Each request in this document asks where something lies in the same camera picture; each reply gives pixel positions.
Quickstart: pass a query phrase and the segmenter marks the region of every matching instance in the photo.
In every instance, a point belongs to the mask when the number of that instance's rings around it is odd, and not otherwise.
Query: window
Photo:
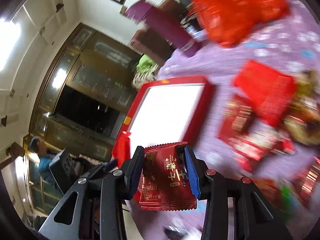
[[[39,164],[29,158],[28,178],[33,208],[49,215],[62,198],[63,193],[41,178],[38,167]]]

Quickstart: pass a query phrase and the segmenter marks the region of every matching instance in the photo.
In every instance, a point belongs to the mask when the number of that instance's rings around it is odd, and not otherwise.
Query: blue gripper pad
[[[186,172],[188,174],[189,183],[191,187],[191,192],[193,193],[193,195],[196,196],[196,199],[199,199],[200,197],[199,178],[187,147],[184,148],[184,159],[185,159],[185,166],[187,169]]]

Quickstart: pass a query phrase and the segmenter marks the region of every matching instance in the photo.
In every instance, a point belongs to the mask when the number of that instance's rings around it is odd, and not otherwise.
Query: bed
[[[244,63],[255,59],[285,73],[292,74],[303,69],[320,71],[320,28],[314,17],[300,0],[289,0],[291,14],[284,19],[266,25],[257,25],[250,37],[235,48],[222,48],[204,41],[204,46],[192,58],[176,50],[160,69],[157,79],[205,75],[217,85],[215,98],[210,107],[198,141],[194,147],[196,156],[206,161],[209,168],[226,177],[235,177],[240,171],[232,148],[216,138],[226,101],[234,92],[232,78]],[[257,121],[252,130],[263,126]],[[255,177],[290,180],[306,168],[317,155],[317,147],[295,144],[296,155],[267,158],[254,172]],[[320,214],[320,187],[315,192],[310,211],[297,203],[297,212],[286,225],[294,239],[302,239],[316,223]],[[153,212],[140,210],[137,203],[129,203],[132,217],[144,240],[165,239],[163,226],[175,226],[192,231],[202,228],[205,201],[191,211]]]

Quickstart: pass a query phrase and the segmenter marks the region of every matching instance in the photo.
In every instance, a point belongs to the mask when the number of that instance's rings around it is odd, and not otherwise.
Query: blue jacket
[[[39,157],[40,163],[39,163],[38,171],[42,179],[48,182],[55,189],[59,189],[58,184],[56,183],[56,180],[54,179],[49,169],[49,164],[53,159],[52,154],[55,155],[56,153],[51,152],[50,150],[48,150],[47,152],[48,152],[48,155]]]

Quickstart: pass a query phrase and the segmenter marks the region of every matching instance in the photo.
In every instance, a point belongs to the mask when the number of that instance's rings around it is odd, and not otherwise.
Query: green cloth
[[[148,72],[156,63],[148,57],[148,55],[144,54],[139,60],[139,64],[137,65],[137,70],[140,73]]]

